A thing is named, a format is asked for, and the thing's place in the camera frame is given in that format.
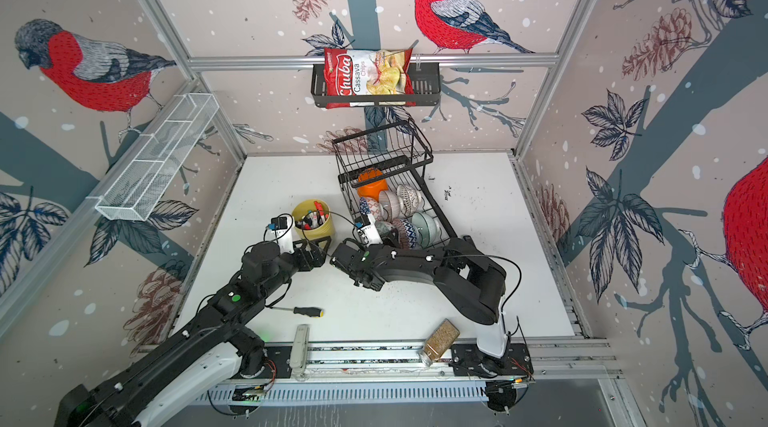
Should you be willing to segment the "orange plastic bowl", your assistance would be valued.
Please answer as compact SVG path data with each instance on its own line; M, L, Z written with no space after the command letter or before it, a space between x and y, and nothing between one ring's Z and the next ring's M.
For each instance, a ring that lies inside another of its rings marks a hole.
M376 168L368 168L357 177L357 194L377 201L382 191L389 189L383 172Z

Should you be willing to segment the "dark striped ceramic bowl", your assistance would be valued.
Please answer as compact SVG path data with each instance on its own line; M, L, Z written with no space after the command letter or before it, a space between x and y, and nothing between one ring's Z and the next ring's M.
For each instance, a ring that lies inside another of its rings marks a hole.
M386 213L388 220L400 218L403 214L400 197L391 190L383 190L379 193L379 204Z

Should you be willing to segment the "orange white patterned bowl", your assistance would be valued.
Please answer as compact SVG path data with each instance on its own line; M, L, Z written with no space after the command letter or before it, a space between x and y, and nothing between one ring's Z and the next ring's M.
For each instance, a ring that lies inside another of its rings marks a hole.
M398 233L399 245L402 249L415 249L419 244L419 235L408 219L395 218L392 225Z

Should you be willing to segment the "blue triangle patterned bowl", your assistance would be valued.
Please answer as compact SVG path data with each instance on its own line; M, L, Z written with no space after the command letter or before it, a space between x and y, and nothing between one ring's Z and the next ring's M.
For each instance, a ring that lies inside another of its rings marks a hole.
M385 212L383 211L381 204L372 197L360 197L359 208L360 212L365 216L372 215L376 221L385 220Z

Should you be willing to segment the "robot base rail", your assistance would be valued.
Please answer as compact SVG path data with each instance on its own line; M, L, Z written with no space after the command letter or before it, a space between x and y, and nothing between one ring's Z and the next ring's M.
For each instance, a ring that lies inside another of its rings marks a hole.
M193 400L195 406L244 415L255 408L377 403L481 402L510 410L537 383L595 381L621 371L606 342L576 338L515 339L500 360L486 360L469 342L458 342L434 364L418 358L416 342L314 343L306 363L291 367L288 345L278 345L275 381L225 381Z

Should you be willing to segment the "teal patterned ceramic bowl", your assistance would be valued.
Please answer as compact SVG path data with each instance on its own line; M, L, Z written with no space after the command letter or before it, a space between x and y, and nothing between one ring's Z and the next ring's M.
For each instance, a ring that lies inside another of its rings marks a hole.
M427 249L441 239L442 228L435 217L426 213L416 212L411 217L411 223L419 234L419 242L422 249Z

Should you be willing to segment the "grey green patterned bowl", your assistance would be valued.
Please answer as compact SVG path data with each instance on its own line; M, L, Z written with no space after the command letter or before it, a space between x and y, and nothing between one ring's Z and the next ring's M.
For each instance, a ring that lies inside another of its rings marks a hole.
M375 227L383 243L393 245L399 240L398 231L392 223L387 221L376 221Z

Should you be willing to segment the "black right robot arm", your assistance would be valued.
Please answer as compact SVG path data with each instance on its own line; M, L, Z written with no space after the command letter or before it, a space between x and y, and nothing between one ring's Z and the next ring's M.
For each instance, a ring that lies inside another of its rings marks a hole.
M469 236L411 250L390 244L364 246L347 239L336 247L330 263L355 286L373 292L391 283L436 288L459 314L481 327L477 336L480 352L495 359L507 353L507 335L501 326L507 272L493 257L480 252Z

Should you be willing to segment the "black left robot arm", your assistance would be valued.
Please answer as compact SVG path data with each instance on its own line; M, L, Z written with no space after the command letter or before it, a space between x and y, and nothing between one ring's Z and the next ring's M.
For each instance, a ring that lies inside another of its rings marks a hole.
M271 241L249 246L241 267L195 316L142 359L60 401L57 426L161 426L217 384L267 366L264 341L248 323L298 272L321 267L330 238L299 240L289 252Z

